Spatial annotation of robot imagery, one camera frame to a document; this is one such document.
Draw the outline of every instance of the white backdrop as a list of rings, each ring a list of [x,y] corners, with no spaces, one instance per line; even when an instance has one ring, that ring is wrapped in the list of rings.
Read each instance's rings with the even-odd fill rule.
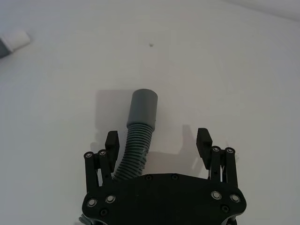
[[[206,177],[205,127],[237,151],[238,223],[299,223],[297,24],[217,0],[1,0],[14,27],[32,43],[0,60],[1,224],[78,225],[83,154],[114,129],[123,152],[139,88],[158,94],[145,173]]]

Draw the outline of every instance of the gray plastic tube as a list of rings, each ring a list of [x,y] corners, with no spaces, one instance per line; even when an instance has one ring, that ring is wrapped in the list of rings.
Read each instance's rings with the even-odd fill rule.
[[[151,90],[140,89],[133,93],[125,153],[114,175],[115,180],[128,180],[142,174],[155,130],[157,104],[158,96]]]

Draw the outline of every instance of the gray and white object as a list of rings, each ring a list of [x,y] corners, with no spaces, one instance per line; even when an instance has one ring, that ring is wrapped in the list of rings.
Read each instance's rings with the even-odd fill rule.
[[[0,34],[0,59],[29,43],[30,38],[22,29]]]

